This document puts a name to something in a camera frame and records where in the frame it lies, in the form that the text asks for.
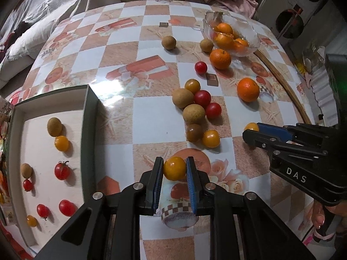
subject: red cherry tomato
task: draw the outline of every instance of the red cherry tomato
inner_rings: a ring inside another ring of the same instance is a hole
[[[197,74],[205,74],[207,71],[207,64],[204,62],[197,62],[194,68]]]
[[[70,175],[70,167],[66,164],[68,161],[59,161],[54,168],[54,174],[59,180],[65,180]]]
[[[76,206],[72,202],[63,199],[59,203],[59,210],[65,216],[71,217],[76,212]]]
[[[25,179],[23,182],[23,188],[26,192],[30,192],[33,189],[33,184],[30,182],[30,180]]]
[[[205,112],[208,119],[214,119],[222,114],[222,108],[218,103],[212,102],[207,106]]]
[[[38,215],[41,217],[41,218],[47,218],[50,211],[48,209],[47,206],[43,205],[43,204],[39,204],[37,207],[36,207],[36,211],[38,213]]]
[[[194,102],[205,108],[211,102],[211,94],[205,90],[197,91],[194,95]]]

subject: yellow object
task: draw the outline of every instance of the yellow object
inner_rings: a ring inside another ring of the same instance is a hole
[[[189,79],[184,85],[184,88],[195,94],[197,91],[200,91],[201,86],[196,79]]]
[[[54,145],[59,151],[67,151],[69,148],[69,140],[65,136],[58,136],[54,140]]]
[[[177,181],[184,179],[186,172],[186,162],[179,156],[172,156],[164,163],[163,173],[168,180]]]
[[[234,45],[234,39],[232,35],[224,35],[218,33],[217,36],[214,38],[214,41],[217,44],[217,46],[223,50],[230,50],[233,48]]]
[[[220,23],[215,27],[215,31],[225,33],[225,34],[233,34],[234,31],[232,30],[232,27],[227,23]]]
[[[208,148],[219,146],[220,138],[216,130],[207,130],[202,136],[202,143]]]
[[[27,216],[26,222],[32,228],[34,228],[34,227],[36,227],[38,225],[38,221],[36,220],[36,218],[31,216],[31,215]]]
[[[246,125],[246,127],[243,129],[243,131],[250,129],[259,132],[259,126],[258,124],[251,122]]]

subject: checkered tablecloth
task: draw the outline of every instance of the checkered tablecloth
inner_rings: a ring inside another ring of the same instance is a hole
[[[298,228],[306,225],[305,212],[312,199],[270,173],[266,153],[250,149],[242,132],[249,122],[283,126],[302,120],[284,89],[255,55],[233,58],[227,72],[210,65],[199,47],[203,39],[199,26],[210,10],[245,19],[208,5],[163,0],[114,4],[75,15],[61,22],[43,47],[20,101],[53,89],[91,85],[101,101],[96,180],[106,194],[138,181],[156,156],[166,160],[180,151],[195,151],[197,164],[206,167],[211,181],[230,192],[256,192],[300,236],[306,232]],[[159,26],[161,22],[168,26]],[[306,96],[297,89],[301,81],[283,48],[266,26],[249,22],[259,34],[260,51],[282,73],[313,121]],[[167,35],[177,40],[173,51],[161,46]],[[208,64],[208,73],[217,75],[217,87],[208,86],[206,79],[196,75],[194,64],[200,60]],[[264,95],[248,105],[236,93],[238,81],[246,76],[259,83]],[[203,125],[219,132],[218,150],[186,141],[182,112],[173,105],[171,94],[191,78],[198,79],[212,101],[222,106],[221,119]],[[163,224],[161,213],[141,217],[141,259],[209,258],[208,217],[177,231]]]

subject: printed flower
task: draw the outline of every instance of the printed flower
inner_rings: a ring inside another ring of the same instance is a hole
[[[209,172],[209,179],[227,192],[245,194],[249,189],[249,179],[243,175],[238,169],[231,169],[228,173],[228,160],[221,161],[215,160],[211,164],[211,171]]]
[[[226,174],[225,171],[228,168],[228,160],[221,161],[219,159],[216,159],[214,162],[211,163],[211,170],[209,172],[209,176],[216,176],[218,178],[218,181],[222,181]]]

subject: clear glass bowl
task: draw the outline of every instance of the clear glass bowl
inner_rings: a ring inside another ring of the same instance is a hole
[[[222,22],[232,27],[234,36],[215,31],[214,28]],[[258,34],[249,22],[224,15],[222,12],[206,12],[202,34],[204,38],[210,39],[215,47],[226,50],[232,56],[248,56],[260,46]]]

